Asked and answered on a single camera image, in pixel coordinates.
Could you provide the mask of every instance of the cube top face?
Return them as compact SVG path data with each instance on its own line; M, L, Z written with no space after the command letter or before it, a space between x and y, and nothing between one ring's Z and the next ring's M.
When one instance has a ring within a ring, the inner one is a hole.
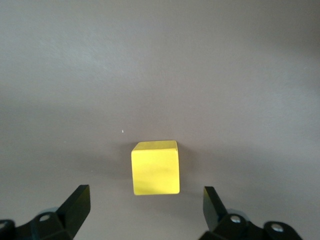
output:
M166 140L166 141L142 141L139 142L133 151L139 150L168 150L175 149L178 151L177 142L174 140Z
M140 142L131 152L135 195L178 194L179 155L176 141Z

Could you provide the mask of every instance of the yellow block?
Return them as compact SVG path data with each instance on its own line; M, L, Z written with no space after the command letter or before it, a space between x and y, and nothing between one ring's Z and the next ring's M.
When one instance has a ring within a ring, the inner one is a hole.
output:
M178 194L180 192L177 142L139 142L131 152L135 195Z

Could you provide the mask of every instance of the silver bolt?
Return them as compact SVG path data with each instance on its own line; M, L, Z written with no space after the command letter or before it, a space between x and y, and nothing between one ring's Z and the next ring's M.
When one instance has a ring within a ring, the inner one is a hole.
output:
M4 228L6 226L7 222L3 222L3 223L0 223L0 229Z
M279 224L272 224L271 225L271 228L276 231L276 232L279 232L279 233L282 233L284 231L284 228L282 226L280 226Z
M231 221L238 224L241 222L241 219L240 219L240 217L233 215L233 216L231 216Z
M42 217L40 217L39 221L40 222L43 222L43 221L46 221L50 218L50 215L49 214L46 214L46 215L43 215Z

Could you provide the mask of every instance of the gray background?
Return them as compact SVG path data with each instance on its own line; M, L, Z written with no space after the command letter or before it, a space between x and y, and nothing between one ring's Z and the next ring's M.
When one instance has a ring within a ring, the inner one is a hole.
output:
M209 185L318 240L319 122L317 0L0 3L1 219L90 184L76 239L195 240ZM178 141L180 194L134 196L151 140Z

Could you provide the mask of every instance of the black bracket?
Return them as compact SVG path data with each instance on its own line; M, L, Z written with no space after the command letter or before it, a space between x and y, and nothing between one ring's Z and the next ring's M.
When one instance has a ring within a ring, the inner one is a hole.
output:
M19 227L12 220L0 220L0 240L72 240L90 207L89 185L80 185L56 212L39 214Z
M209 231L200 240L302 240L286 223L269 221L260 228L239 214L228 214L212 186L204 187L203 214Z

